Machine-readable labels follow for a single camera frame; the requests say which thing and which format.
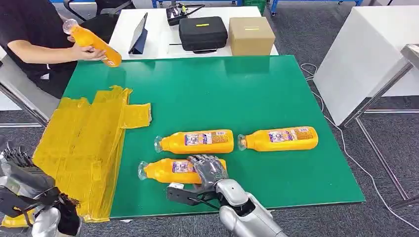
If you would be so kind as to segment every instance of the white cable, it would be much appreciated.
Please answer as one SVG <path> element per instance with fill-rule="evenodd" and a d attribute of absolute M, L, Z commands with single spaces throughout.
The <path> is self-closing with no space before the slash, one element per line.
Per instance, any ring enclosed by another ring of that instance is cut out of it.
<path fill-rule="evenodd" d="M 308 65 L 308 66 L 312 66 L 312 67 L 314 67 L 315 68 L 315 70 L 314 70 L 314 73 L 311 73 L 310 71 L 308 71 L 308 70 L 306 70 L 305 68 L 303 68 L 303 66 L 305 66 L 305 65 Z M 313 80 L 313 77 L 314 77 L 314 75 L 316 74 L 316 72 L 317 72 L 317 67 L 316 67 L 316 65 L 313 65 L 313 64 L 311 64 L 311 63 L 303 63 L 303 64 L 301 64 L 301 66 L 300 66 L 300 68 L 303 70 L 303 71 L 305 71 L 305 72 L 307 72 L 310 76 L 309 77 L 307 77 L 305 80 L 306 81 L 309 81 L 309 80 Z M 316 93 L 314 93 L 313 91 L 312 91 L 312 93 L 315 95 L 315 96 L 317 96 L 319 99 L 320 99 L 320 101 L 321 101 L 321 103 L 322 103 L 322 112 L 323 112 L 323 109 L 324 109 L 324 103 L 323 103 L 323 99 L 322 99 L 322 97 L 320 96 L 320 95 L 318 95 L 318 94 L 316 94 Z M 387 210 L 388 211 L 390 211 L 390 213 L 391 214 L 393 214 L 395 217 L 397 217 L 397 218 L 399 218 L 400 220 L 402 220 L 404 223 L 406 223 L 406 224 L 408 224 L 409 226 L 411 226 L 412 228 L 414 228 L 415 230 L 417 230 L 417 231 L 419 231 L 419 228 L 418 227 L 416 227 L 416 226 L 414 226 L 412 223 L 410 223 L 410 222 L 408 222 L 407 220 L 405 220 L 405 219 L 403 219 L 402 217 L 400 217 L 399 215 L 397 215 L 394 211 L 393 211 L 393 209 L 391 209 L 388 205 L 387 205 L 387 203 L 385 202 L 385 200 L 382 198 L 382 196 L 381 196 L 381 194 L 380 194 L 380 192 L 378 191 L 378 188 L 377 188 L 377 185 L 376 185 L 376 181 L 375 181 L 375 179 L 374 179 L 374 177 L 366 170 L 366 169 L 364 169 L 349 153 L 348 153 L 348 151 L 346 151 L 346 143 L 345 143 L 345 139 L 344 139 L 344 137 L 343 137 L 343 131 L 342 131 L 342 129 L 341 128 L 339 128 L 338 126 L 336 126 L 336 124 L 334 124 L 333 122 L 332 122 L 332 120 L 330 119 L 330 118 L 328 118 L 328 117 L 326 117 L 325 115 L 323 115 L 324 117 L 325 117 L 325 119 L 327 119 L 335 128 L 337 128 L 338 130 L 339 130 L 339 132 L 340 132 L 340 136 L 341 136 L 341 138 L 342 138 L 342 144 L 343 144 L 343 151 L 345 152 L 345 154 L 349 157 L 349 158 L 351 158 L 351 160 L 353 161 L 353 162 L 355 162 L 355 164 L 358 166 L 358 167 L 360 167 L 361 168 L 361 170 L 363 170 L 366 174 L 368 174 L 368 176 L 371 178 L 371 181 L 373 182 L 373 185 L 374 185 L 374 189 L 376 190 L 376 193 L 378 194 L 378 196 L 379 196 L 379 198 L 381 199 L 381 201 L 382 201 L 382 203 L 384 203 L 384 205 L 385 205 L 385 207 L 387 208 Z"/>

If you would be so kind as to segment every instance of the white table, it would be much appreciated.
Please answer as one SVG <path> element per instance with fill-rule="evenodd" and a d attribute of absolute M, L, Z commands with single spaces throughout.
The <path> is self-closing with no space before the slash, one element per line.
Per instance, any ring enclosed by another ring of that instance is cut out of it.
<path fill-rule="evenodd" d="M 39 124 L 0 124 L 0 127 L 46 126 L 59 100 L 38 88 L 0 47 L 0 110 L 24 109 Z"/>
<path fill-rule="evenodd" d="M 141 55 L 130 55 L 128 50 L 131 44 L 134 30 L 141 21 L 144 14 L 148 12 L 145 29 L 148 30 L 147 40 L 144 46 L 144 53 Z M 231 17 L 260 17 L 256 6 L 242 7 L 204 7 L 190 15 L 194 17 L 219 16 L 228 30 Z M 109 45 L 119 52 L 123 60 L 127 59 L 162 59 L 162 58 L 187 58 L 187 57 L 215 57 L 232 56 L 230 43 L 217 52 L 206 54 L 194 54 L 183 50 L 180 44 L 179 27 L 169 26 L 166 18 L 166 10 L 159 9 L 126 9 L 122 10 L 115 26 Z M 276 47 L 272 47 L 271 55 L 278 55 Z"/>
<path fill-rule="evenodd" d="M 406 65 L 400 50 L 419 43 L 418 13 L 419 6 L 352 8 L 314 77 L 337 125 Z M 416 68 L 383 94 L 406 95 L 419 95 Z"/>
<path fill-rule="evenodd" d="M 0 47 L 0 61 L 6 56 L 6 52 Z M 7 96 L 0 92 L 0 111 L 20 110 L 20 107 L 13 103 Z"/>

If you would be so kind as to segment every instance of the green mat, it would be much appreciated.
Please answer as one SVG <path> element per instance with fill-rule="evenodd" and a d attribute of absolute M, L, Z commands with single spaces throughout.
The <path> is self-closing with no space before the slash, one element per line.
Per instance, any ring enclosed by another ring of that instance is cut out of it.
<path fill-rule="evenodd" d="M 114 84 L 133 89 L 132 104 L 151 102 L 153 121 L 126 131 L 111 218 L 214 211 L 169 202 L 167 184 L 137 177 L 142 160 L 186 157 L 154 151 L 157 135 L 178 131 L 231 129 L 236 142 L 238 134 L 260 129 L 312 126 L 319 144 L 309 151 L 259 153 L 236 146 L 218 157 L 267 208 L 365 201 L 293 56 L 125 61 L 118 68 L 80 62 L 64 95 L 91 102 L 96 91 Z"/>

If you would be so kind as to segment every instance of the yellow crumpled plastic sheet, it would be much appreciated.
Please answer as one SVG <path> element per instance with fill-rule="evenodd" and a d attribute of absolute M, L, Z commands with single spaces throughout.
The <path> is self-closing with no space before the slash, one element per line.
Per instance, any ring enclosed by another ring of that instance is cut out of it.
<path fill-rule="evenodd" d="M 86 222 L 109 221 L 124 134 L 148 126 L 151 105 L 127 105 L 130 89 L 112 86 L 86 98 L 63 98 L 33 155 L 34 163 L 55 178 L 61 192 L 80 201 Z M 4 218 L 6 227 L 26 226 L 23 216 Z"/>

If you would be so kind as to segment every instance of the orange juice bottle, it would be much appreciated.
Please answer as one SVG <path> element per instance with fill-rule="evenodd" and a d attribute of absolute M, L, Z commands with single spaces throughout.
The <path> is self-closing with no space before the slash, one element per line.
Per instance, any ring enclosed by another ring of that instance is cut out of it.
<path fill-rule="evenodd" d="M 156 137 L 156 152 L 175 154 L 230 153 L 234 149 L 233 132 L 227 129 L 177 132 L 169 137 Z"/>
<path fill-rule="evenodd" d="M 219 159 L 227 170 L 225 160 Z M 155 179 L 160 183 L 200 184 L 201 179 L 191 162 L 185 159 L 161 159 L 158 162 L 142 161 L 138 166 L 138 177 Z"/>
<path fill-rule="evenodd" d="M 121 55 L 111 48 L 105 41 L 95 35 L 92 31 L 78 25 L 74 19 L 68 19 L 63 24 L 66 34 L 72 35 L 76 44 L 80 47 L 92 46 L 95 49 L 106 50 L 106 59 L 102 60 L 109 67 L 117 67 L 121 64 Z"/>
<path fill-rule="evenodd" d="M 258 152 L 310 150 L 317 146 L 319 137 L 312 127 L 289 127 L 259 130 L 251 135 L 239 135 L 239 150 Z"/>

